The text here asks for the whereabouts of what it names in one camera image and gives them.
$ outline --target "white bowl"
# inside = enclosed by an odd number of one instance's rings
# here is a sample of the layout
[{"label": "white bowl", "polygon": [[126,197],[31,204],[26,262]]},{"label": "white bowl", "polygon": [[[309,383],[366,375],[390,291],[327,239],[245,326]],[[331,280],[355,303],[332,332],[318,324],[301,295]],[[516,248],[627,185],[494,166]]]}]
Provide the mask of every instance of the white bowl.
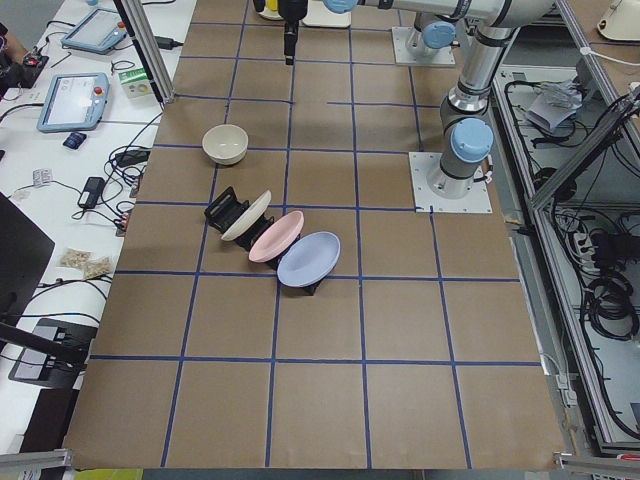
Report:
[{"label": "white bowl", "polygon": [[249,145],[247,132],[236,125],[218,125],[202,137],[202,148],[221,165],[233,165],[244,158]]}]

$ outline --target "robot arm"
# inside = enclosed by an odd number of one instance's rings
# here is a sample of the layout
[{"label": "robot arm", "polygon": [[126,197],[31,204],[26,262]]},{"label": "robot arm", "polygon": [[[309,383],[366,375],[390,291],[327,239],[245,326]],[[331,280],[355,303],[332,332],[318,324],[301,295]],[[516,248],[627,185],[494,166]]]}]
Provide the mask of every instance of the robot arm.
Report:
[{"label": "robot arm", "polygon": [[[309,0],[279,0],[278,12],[285,20],[285,57],[293,64],[298,22],[307,13]],[[554,0],[323,0],[334,13],[356,6],[383,10],[395,8],[443,16],[449,21],[464,17],[482,20],[476,28],[467,61],[457,84],[440,109],[445,151],[430,187],[446,198],[461,198],[473,182],[477,166],[489,154],[493,133],[481,118],[488,105],[491,83],[513,39],[514,31],[547,13]]]}]

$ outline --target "white desk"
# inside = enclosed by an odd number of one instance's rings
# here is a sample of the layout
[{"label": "white desk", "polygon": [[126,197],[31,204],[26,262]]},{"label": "white desk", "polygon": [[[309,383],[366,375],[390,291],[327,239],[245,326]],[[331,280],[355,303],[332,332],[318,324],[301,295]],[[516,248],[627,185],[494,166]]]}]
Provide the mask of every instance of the white desk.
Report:
[{"label": "white desk", "polygon": [[[149,18],[149,23],[156,35],[174,38],[177,41],[184,41],[195,0],[177,0],[169,5],[149,5],[145,7],[145,12]],[[102,0],[100,7],[115,9],[113,2]],[[77,23],[91,11],[84,0],[67,0],[56,14],[55,20],[68,23]],[[64,25],[52,24],[43,34],[38,45],[44,45],[44,38],[51,32],[68,31],[70,28]],[[135,68],[141,68],[142,63],[133,46],[124,50],[112,50],[106,55],[98,55],[81,50],[63,49],[60,39],[63,35],[51,35],[49,45],[43,49],[43,54],[49,56],[49,63],[40,74],[34,88],[25,89],[22,95],[15,101],[0,102],[0,113],[5,112],[14,105],[23,103],[44,102],[54,75],[61,73],[95,73],[102,72],[110,79],[111,89],[109,100],[102,118],[107,122],[127,122],[145,123],[150,118],[160,113],[160,107],[154,95],[129,98],[118,80],[118,72],[112,75],[111,62],[130,61],[135,64]],[[125,38],[117,48],[130,45],[131,40]],[[178,60],[180,58],[180,47],[173,50],[161,50],[162,59],[169,75],[173,78]],[[14,98],[19,93],[18,89],[10,89],[5,95],[7,98]]]},{"label": "white desk", "polygon": [[[90,132],[87,140],[77,150],[62,146],[66,133],[42,134],[34,132],[33,118],[11,118],[0,124],[0,144],[6,155],[0,162],[0,191],[11,195],[16,189],[32,183],[31,172],[37,168],[51,168],[53,178],[62,183],[82,189],[87,177],[105,177],[102,170],[111,150],[118,145],[127,145],[139,127],[131,125],[102,123]],[[157,127],[149,127],[136,143],[151,145]],[[52,184],[27,190],[29,196],[16,202],[20,209],[31,218],[54,242],[55,249],[43,282],[51,283],[56,278],[78,279],[82,273],[71,268],[58,267],[63,251],[69,247],[94,252],[96,258],[108,256],[115,262],[122,247],[122,238],[115,236],[115,228],[102,217],[88,213],[77,221],[71,215],[79,210],[76,205],[78,195],[60,185]],[[118,187],[111,185],[105,191],[117,192]],[[110,202],[113,206],[120,200],[128,199],[129,189]],[[104,207],[98,211],[107,216],[113,214]],[[108,292],[108,284],[97,282],[103,291]],[[26,314],[44,314],[48,312],[82,312],[100,318],[104,301],[91,287],[82,284],[67,285],[45,293],[32,302]],[[96,326],[88,318],[54,317],[63,321],[77,322]],[[37,318],[23,318],[18,327],[32,331]],[[21,349],[8,345],[3,354],[17,358]],[[13,362],[0,359],[0,398],[3,409],[0,413],[0,452],[7,453],[15,435],[24,433],[31,417],[39,387],[8,379]]]},{"label": "white desk", "polygon": [[[145,7],[153,31],[157,35],[172,37],[184,41],[195,0],[177,0],[169,5],[151,5]],[[100,6],[114,8],[113,2],[101,0]],[[89,8],[84,0],[67,0],[55,16],[56,20],[76,23],[82,19]],[[59,25],[51,25],[38,45],[44,43],[45,35],[52,31],[66,30]],[[11,195],[16,189],[32,183],[32,172],[39,168],[51,168],[57,181],[82,189],[89,176],[105,177],[103,165],[109,152],[120,145],[127,145],[142,128],[158,113],[160,108],[153,95],[130,99],[119,85],[117,76],[111,77],[111,61],[130,60],[141,66],[133,47],[113,51],[108,55],[94,55],[60,47],[62,35],[51,37],[51,43],[44,49],[50,56],[49,64],[42,72],[35,88],[24,90],[22,96],[14,102],[0,102],[0,113],[20,103],[42,102],[49,89],[51,78],[58,73],[104,72],[111,78],[109,102],[100,122],[94,131],[86,132],[87,139],[76,151],[62,146],[68,133],[43,134],[36,130],[40,109],[28,108],[8,116],[0,124],[0,148],[6,155],[0,161],[0,191]],[[59,65],[51,68],[69,52],[72,55]],[[179,58],[179,49],[162,51],[169,74],[173,77]],[[10,90],[7,97],[17,93]],[[136,144],[151,146],[157,126],[149,127],[136,141]],[[108,186],[105,198],[117,191],[117,186]],[[87,214],[82,220],[71,219],[79,208],[76,205],[78,195],[72,190],[52,184],[39,189],[28,190],[29,196],[16,204],[25,212],[54,242],[55,249],[47,267],[43,282],[51,283],[56,278],[77,279],[82,273],[70,268],[56,266],[65,248],[94,252],[97,257],[109,256],[113,261],[122,247],[122,239],[115,236],[115,227],[96,214]],[[114,199],[114,206],[120,200],[128,199],[129,189]],[[104,206],[98,211],[113,217]],[[97,282],[107,293],[108,284]],[[100,318],[104,300],[91,287],[84,284],[67,285],[45,293],[34,300],[25,314],[45,314],[48,312],[82,312]],[[63,321],[77,322],[95,326],[95,322],[82,317],[58,317]],[[32,331],[37,318],[22,318],[18,327]],[[21,349],[8,345],[3,354],[17,358]],[[0,454],[13,453],[10,447],[16,435],[24,433],[35,405],[40,387],[10,381],[8,374],[13,362],[0,359]]]}]

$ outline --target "blue joint cap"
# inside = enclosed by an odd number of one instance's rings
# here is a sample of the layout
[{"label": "blue joint cap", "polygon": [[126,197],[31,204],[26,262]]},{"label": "blue joint cap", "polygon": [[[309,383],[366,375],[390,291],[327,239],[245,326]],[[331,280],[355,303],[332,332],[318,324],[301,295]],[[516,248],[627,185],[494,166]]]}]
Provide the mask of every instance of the blue joint cap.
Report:
[{"label": "blue joint cap", "polygon": [[451,135],[451,148],[466,163],[479,163],[491,152],[493,131],[479,118],[465,118]]},{"label": "blue joint cap", "polygon": [[422,40],[429,48],[444,48],[456,39],[456,27],[448,22],[433,22],[422,31]]},{"label": "blue joint cap", "polygon": [[358,0],[322,0],[333,13],[347,13],[358,6]]}]

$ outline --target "blue plate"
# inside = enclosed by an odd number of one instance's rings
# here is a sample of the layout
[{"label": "blue plate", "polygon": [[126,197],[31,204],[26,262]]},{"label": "blue plate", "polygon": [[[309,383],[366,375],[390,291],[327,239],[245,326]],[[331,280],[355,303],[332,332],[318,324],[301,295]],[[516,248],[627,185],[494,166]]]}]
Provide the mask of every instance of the blue plate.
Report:
[{"label": "blue plate", "polygon": [[289,287],[307,287],[326,277],[338,263],[340,239],[316,232],[294,243],[278,265],[278,280]]}]

